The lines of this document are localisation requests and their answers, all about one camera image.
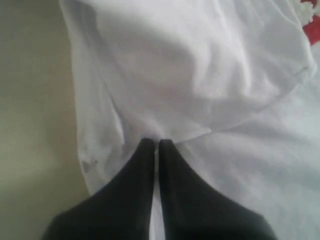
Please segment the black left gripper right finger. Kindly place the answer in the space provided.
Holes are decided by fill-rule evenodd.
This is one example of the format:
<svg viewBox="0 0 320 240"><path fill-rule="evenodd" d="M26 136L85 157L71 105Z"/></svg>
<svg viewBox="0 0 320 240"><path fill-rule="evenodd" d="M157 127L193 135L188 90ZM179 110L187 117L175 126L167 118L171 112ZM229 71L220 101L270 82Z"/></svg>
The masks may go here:
<svg viewBox="0 0 320 240"><path fill-rule="evenodd" d="M172 140L159 142L159 187L167 240L273 240L263 216L212 188Z"/></svg>

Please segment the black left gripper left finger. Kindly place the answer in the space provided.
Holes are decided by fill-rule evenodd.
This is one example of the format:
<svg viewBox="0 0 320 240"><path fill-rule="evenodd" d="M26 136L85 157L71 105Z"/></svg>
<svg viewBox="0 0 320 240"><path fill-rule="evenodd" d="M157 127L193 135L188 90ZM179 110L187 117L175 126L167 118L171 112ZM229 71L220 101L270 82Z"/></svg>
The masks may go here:
<svg viewBox="0 0 320 240"><path fill-rule="evenodd" d="M56 216L44 240L147 240L155 174L155 143L142 139L101 190Z"/></svg>

